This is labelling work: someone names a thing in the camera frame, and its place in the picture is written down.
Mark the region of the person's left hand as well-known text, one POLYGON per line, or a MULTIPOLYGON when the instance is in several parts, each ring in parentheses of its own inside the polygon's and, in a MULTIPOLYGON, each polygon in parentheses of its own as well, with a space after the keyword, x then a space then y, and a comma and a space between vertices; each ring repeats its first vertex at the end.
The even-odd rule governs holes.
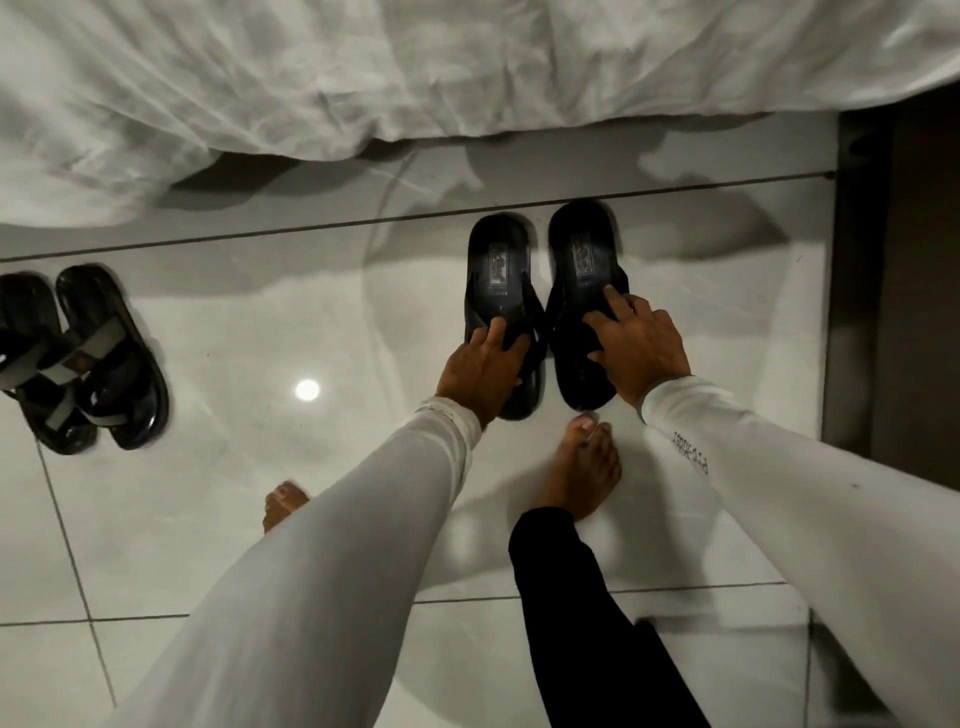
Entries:
POLYGON ((532 344, 531 336, 522 333, 505 348, 506 332, 503 317, 476 327, 448 358, 435 393, 473 413, 482 430, 498 418, 522 382, 523 362, 532 344))

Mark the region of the person's right hand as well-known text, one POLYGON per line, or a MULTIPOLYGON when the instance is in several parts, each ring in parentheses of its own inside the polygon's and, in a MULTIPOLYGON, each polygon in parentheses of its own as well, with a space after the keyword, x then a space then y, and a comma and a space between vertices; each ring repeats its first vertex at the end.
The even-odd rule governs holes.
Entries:
POLYGON ((612 320, 594 310, 582 321, 594 332, 598 350, 614 356, 604 370, 616 393, 629 406, 638 408, 645 396, 661 383, 691 375, 690 361, 677 327, 664 309, 654 310, 643 297, 630 295, 634 318, 612 320))

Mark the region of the black flip-flop slipper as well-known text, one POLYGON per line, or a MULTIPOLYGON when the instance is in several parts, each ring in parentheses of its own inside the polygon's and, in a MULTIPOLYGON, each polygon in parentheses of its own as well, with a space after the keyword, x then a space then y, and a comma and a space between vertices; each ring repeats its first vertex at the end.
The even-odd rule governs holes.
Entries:
POLYGON ((467 245, 463 308, 466 341, 496 317, 507 324, 504 349, 510 349, 523 334, 530 337, 520 382, 499 413, 505 421, 525 420, 544 394, 548 345, 546 312, 532 282, 527 226, 519 216, 493 214, 474 224, 467 245))
POLYGON ((572 409, 597 410, 617 391, 602 366, 590 358, 602 346, 583 318, 600 312, 614 319, 606 287, 629 292, 627 273, 618 262, 612 217, 596 200, 571 201, 551 218, 548 245, 554 281, 545 310, 545 336, 558 390, 572 409))

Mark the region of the person's left forearm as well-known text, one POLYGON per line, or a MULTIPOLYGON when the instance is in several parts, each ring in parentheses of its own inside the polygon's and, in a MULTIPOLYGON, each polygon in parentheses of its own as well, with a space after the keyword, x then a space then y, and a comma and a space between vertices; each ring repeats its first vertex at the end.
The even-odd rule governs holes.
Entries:
POLYGON ((426 399, 227 570, 103 728, 373 728, 481 436, 426 399))

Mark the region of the person's right forearm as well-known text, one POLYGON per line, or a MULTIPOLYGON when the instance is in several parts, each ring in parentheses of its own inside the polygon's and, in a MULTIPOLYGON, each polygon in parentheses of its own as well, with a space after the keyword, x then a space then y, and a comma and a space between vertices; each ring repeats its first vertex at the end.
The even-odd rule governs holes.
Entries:
POLYGON ((718 495, 904 728, 960 728, 960 492, 784 429, 688 375, 637 413, 718 495))

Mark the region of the person's right foot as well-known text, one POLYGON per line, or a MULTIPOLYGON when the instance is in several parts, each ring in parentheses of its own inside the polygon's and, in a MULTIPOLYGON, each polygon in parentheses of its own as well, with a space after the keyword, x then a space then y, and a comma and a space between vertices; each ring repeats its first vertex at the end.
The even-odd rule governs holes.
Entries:
POLYGON ((566 427, 532 507, 560 509, 579 523, 606 502, 621 478, 611 425, 582 414, 566 427))

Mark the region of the person's foot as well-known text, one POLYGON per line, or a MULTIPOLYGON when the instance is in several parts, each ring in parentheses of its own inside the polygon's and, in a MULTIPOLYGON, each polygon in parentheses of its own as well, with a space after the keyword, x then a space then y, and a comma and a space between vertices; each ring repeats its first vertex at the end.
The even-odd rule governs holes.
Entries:
POLYGON ((621 478, 611 425, 582 414, 566 427, 532 507, 560 509, 579 523, 606 502, 621 478))
POLYGON ((293 481, 285 481, 268 492, 263 504, 263 533, 285 521, 290 515, 309 503, 310 494, 293 481))

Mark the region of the person's black trouser leg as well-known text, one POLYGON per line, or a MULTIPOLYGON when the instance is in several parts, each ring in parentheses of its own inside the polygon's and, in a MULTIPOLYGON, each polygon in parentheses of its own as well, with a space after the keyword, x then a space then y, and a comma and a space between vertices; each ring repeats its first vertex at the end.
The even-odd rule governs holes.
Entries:
POLYGON ((568 511, 524 513, 509 554, 551 728, 711 728, 654 624, 609 593, 568 511))

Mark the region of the person's left foot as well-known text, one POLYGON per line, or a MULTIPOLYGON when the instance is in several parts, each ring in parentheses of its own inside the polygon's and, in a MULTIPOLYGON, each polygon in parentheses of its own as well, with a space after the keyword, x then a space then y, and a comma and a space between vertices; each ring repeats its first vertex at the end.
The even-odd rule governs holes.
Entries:
POLYGON ((309 503, 310 494, 293 481, 285 481, 268 492, 263 504, 263 533, 285 521, 290 515, 309 503))

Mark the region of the dark wooden furniture panel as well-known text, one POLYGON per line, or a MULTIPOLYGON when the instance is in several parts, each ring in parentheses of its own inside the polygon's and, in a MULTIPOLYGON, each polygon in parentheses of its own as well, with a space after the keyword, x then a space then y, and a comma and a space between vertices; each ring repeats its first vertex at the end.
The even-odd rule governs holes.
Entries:
POLYGON ((822 441, 960 491, 960 80, 841 113, 822 441))

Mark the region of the white crumpled bed sheet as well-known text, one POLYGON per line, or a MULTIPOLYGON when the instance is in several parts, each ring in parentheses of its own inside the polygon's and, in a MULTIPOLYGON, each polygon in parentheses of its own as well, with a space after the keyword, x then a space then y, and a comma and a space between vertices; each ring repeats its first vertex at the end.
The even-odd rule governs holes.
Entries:
POLYGON ((136 219, 220 153, 857 109, 960 79, 960 0, 0 0, 0 224, 136 219))

